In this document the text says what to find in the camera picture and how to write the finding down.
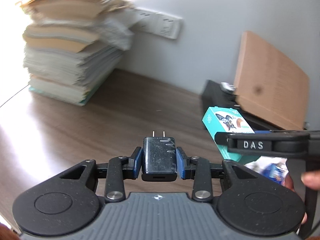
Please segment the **person right hand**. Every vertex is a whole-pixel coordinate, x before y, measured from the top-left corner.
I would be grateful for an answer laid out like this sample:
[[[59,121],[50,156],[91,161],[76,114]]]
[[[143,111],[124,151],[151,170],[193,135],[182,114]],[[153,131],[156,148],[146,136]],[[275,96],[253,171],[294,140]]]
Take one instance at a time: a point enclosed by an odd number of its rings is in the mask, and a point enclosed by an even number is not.
[[[319,170],[304,172],[300,177],[300,182],[293,181],[289,173],[285,177],[284,186],[292,191],[301,193],[302,184],[309,189],[319,191]]]

